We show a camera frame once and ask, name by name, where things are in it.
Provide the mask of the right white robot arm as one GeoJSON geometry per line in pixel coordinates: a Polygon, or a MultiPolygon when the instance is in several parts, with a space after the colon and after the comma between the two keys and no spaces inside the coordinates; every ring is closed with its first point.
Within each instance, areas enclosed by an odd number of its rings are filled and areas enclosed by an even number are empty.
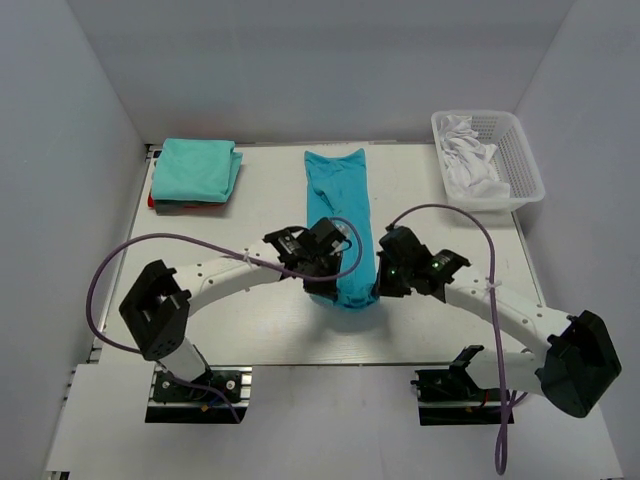
{"type": "Polygon", "coordinates": [[[586,417],[622,366],[604,321],[585,310],[579,315],[544,307],[487,280],[461,255],[431,253],[411,229],[388,228],[379,242],[374,292],[401,298],[433,297],[467,311],[523,345],[520,352],[497,354],[483,345],[465,347],[444,369],[423,369],[413,380],[424,403],[481,401],[487,391],[506,387],[546,398],[562,412],[586,417]]]}

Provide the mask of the blue t-shirt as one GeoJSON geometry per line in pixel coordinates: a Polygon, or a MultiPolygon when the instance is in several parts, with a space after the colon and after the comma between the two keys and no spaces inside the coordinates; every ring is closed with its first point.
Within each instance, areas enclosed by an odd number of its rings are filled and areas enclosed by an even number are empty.
{"type": "Polygon", "coordinates": [[[320,301],[346,311],[362,311],[376,302],[372,289],[377,277],[365,150],[358,149],[344,157],[325,157],[307,151],[304,164],[307,223],[313,225],[322,217],[344,218],[355,227],[362,242],[343,254],[344,270],[352,266],[358,255],[362,257],[352,273],[337,280],[337,299],[320,301]]]}

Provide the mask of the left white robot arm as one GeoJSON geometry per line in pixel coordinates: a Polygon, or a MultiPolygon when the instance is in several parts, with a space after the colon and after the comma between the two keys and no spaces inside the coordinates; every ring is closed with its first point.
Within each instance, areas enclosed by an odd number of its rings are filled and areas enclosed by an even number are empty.
{"type": "Polygon", "coordinates": [[[211,387],[204,357],[186,337],[190,316],[206,306],[260,285],[301,278],[336,292],[342,254],[357,239],[346,226],[322,218],[310,228],[292,226],[266,234],[240,254],[181,267],[162,260],[147,264],[119,306],[142,357],[158,363],[188,398],[211,387]]]}

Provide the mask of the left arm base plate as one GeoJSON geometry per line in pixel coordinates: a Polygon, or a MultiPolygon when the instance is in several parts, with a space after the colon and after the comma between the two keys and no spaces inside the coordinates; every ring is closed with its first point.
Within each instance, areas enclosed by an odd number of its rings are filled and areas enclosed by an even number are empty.
{"type": "Polygon", "coordinates": [[[156,367],[151,379],[145,422],[148,424],[236,425],[245,417],[251,394],[250,367],[213,368],[208,390],[177,383],[156,367]]]}

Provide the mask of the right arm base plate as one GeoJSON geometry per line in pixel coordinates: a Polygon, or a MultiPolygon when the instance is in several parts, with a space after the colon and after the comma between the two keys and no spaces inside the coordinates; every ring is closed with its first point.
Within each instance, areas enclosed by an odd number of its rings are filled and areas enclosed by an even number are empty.
{"type": "Polygon", "coordinates": [[[501,423],[498,388],[479,389],[458,380],[448,369],[415,371],[421,426],[484,426],[501,423]]]}

